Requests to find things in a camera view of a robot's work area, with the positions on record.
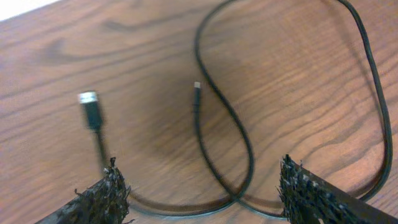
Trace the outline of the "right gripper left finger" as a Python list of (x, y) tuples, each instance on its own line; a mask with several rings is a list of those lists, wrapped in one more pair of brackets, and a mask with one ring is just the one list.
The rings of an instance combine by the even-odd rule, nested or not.
[(122, 223), (129, 214), (127, 197), (131, 191), (116, 167), (116, 159), (104, 169), (104, 177), (76, 197), (54, 211), (38, 224), (97, 224)]

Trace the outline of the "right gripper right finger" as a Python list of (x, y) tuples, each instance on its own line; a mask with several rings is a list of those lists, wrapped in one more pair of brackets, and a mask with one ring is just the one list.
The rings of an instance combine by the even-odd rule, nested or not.
[(397, 218), (340, 190), (285, 155), (280, 162), (282, 214), (295, 224), (397, 224)]

